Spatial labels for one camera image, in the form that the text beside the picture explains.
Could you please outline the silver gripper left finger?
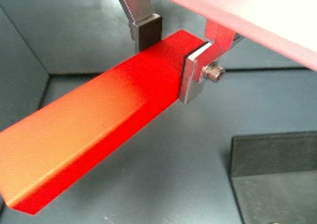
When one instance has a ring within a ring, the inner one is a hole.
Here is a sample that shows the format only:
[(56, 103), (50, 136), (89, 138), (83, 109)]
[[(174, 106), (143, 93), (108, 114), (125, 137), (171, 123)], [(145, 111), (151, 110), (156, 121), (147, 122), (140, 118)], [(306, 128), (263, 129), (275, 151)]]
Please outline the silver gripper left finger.
[(135, 51), (140, 52), (160, 41), (161, 16), (155, 13), (151, 0), (119, 0), (128, 20)]

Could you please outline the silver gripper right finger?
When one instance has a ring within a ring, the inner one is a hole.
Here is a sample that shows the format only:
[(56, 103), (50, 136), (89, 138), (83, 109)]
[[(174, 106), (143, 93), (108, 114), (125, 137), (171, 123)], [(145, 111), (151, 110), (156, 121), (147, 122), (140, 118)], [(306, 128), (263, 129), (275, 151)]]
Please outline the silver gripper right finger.
[(207, 20), (204, 36), (208, 39), (187, 55), (183, 60), (179, 100), (187, 104), (202, 93), (204, 81), (218, 82), (224, 75), (219, 66), (219, 57), (242, 40), (232, 30)]

